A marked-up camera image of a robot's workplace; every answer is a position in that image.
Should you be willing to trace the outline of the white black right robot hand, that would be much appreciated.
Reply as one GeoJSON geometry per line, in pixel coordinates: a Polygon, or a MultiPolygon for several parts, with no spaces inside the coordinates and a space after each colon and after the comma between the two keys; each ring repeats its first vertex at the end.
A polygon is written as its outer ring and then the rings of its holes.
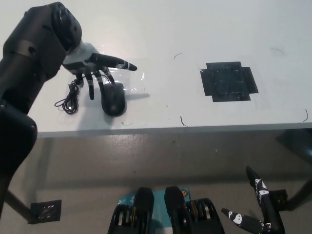
{"type": "Polygon", "coordinates": [[[221,212],[236,226],[251,234],[284,234],[285,228],[279,210],[276,208],[271,193],[263,179],[249,166],[246,167],[246,174],[250,185],[255,191],[264,220],[260,221],[226,208],[221,209],[221,212]]]}

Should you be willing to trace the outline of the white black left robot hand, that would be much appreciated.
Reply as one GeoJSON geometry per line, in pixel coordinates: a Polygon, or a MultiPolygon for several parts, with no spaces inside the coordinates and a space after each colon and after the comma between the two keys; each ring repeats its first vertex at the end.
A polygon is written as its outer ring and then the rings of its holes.
{"type": "Polygon", "coordinates": [[[115,80],[110,72],[111,68],[136,71],[137,67],[121,58],[101,54],[92,44],[81,42],[79,46],[70,52],[63,62],[63,67],[76,76],[76,84],[83,85],[83,77],[86,78],[89,88],[89,97],[94,99],[93,77],[96,77],[99,86],[103,87],[102,74],[109,83],[115,80]]]}

